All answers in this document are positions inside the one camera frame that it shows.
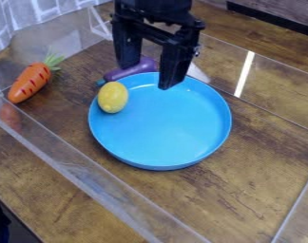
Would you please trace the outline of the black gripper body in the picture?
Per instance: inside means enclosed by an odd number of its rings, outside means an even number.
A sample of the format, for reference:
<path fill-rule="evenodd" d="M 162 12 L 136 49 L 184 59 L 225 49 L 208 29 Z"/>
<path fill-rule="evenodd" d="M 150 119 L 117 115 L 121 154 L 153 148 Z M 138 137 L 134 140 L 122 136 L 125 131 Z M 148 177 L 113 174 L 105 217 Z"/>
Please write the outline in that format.
<path fill-rule="evenodd" d="M 116 42 L 140 37 L 160 45 L 196 45 L 205 23 L 192 15 L 192 5 L 193 0 L 116 0 Z"/>

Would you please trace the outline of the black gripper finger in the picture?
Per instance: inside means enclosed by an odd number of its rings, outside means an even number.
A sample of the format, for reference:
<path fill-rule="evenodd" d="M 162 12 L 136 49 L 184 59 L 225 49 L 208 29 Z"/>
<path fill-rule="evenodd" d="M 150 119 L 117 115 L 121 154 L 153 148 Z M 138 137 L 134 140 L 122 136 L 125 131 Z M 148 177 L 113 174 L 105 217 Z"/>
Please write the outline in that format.
<path fill-rule="evenodd" d="M 185 80 L 193 57 L 198 55 L 198 34 L 193 28 L 181 28 L 164 44 L 158 84 L 164 90 Z"/>
<path fill-rule="evenodd" d="M 121 21 L 113 21 L 113 35 L 117 63 L 126 69 L 141 61 L 142 37 L 134 32 L 134 26 Z"/>

